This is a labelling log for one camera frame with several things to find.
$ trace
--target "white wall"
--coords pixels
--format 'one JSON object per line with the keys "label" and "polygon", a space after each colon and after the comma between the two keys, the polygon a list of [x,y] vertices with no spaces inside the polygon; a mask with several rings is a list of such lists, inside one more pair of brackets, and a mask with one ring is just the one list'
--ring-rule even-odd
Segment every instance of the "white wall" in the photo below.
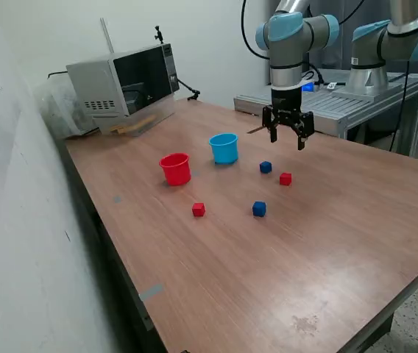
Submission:
{"label": "white wall", "polygon": [[12,61],[0,29],[0,353],[117,352],[83,241],[96,234]]}
{"label": "white wall", "polygon": [[[247,37],[268,16],[269,0],[248,0]],[[268,83],[266,62],[251,55],[240,30],[241,0],[0,0],[0,22],[31,85],[65,65],[108,53],[99,18],[115,51],[156,44],[160,25],[174,48],[178,75],[201,100],[233,108],[233,97]],[[182,88],[179,97],[187,96]]]}

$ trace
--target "blue cup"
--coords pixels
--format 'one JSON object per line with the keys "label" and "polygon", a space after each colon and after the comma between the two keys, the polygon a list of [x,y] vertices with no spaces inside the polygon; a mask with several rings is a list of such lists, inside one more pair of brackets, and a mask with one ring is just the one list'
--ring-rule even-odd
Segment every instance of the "blue cup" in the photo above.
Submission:
{"label": "blue cup", "polygon": [[220,134],[209,140],[216,163],[232,164],[238,159],[237,140],[235,134]]}

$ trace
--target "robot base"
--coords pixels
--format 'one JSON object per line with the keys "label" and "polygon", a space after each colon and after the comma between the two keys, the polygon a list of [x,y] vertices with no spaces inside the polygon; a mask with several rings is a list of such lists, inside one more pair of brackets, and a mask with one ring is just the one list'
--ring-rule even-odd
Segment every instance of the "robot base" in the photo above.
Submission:
{"label": "robot base", "polygon": [[334,91],[333,96],[374,103],[393,96],[401,90],[400,83],[388,81],[385,66],[369,69],[352,68],[347,85]]}

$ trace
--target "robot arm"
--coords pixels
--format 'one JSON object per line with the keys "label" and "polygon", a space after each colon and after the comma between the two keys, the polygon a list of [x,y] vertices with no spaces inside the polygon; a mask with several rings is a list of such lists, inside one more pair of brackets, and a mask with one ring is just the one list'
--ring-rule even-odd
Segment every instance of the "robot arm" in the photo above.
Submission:
{"label": "robot arm", "polygon": [[314,133],[313,113],[301,113],[302,58],[305,53],[332,45],[339,36],[339,23],[331,15],[303,18],[309,0],[282,0],[274,15],[256,32],[257,45],[270,53],[272,105],[263,109],[263,126],[277,140],[277,125],[291,127],[298,136],[298,149]]}
{"label": "robot arm", "polygon": [[391,20],[353,33],[350,78],[342,96],[371,100],[389,88],[386,61],[418,61],[418,0],[390,0]]}

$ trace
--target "plastic bag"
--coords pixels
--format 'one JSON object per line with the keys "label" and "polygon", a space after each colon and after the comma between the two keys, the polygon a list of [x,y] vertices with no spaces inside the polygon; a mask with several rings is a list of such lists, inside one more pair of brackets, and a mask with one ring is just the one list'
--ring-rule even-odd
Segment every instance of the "plastic bag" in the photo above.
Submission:
{"label": "plastic bag", "polygon": [[44,122],[56,138],[84,135],[97,128],[83,113],[68,74],[50,76],[35,97]]}

